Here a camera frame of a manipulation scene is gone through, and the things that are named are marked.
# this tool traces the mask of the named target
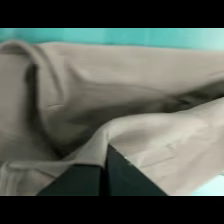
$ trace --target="gray cloth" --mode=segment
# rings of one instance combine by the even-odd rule
[[[103,167],[108,144],[169,195],[224,169],[224,99],[171,114],[142,109],[223,79],[223,52],[0,48],[0,195],[36,195],[73,164]]]

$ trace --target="fabric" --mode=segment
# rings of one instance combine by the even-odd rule
[[[108,144],[168,195],[189,194],[224,169],[222,98],[171,114],[138,110],[223,79],[223,52],[0,48],[0,195],[36,195],[74,164],[103,168]]]

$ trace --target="teal surface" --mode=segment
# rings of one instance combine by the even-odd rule
[[[224,50],[224,28],[0,28],[0,41],[14,38]]]

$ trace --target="garment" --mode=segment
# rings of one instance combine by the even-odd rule
[[[168,195],[224,169],[224,101],[129,111],[224,78],[223,52],[64,43],[0,45],[0,195],[36,195],[113,146]]]

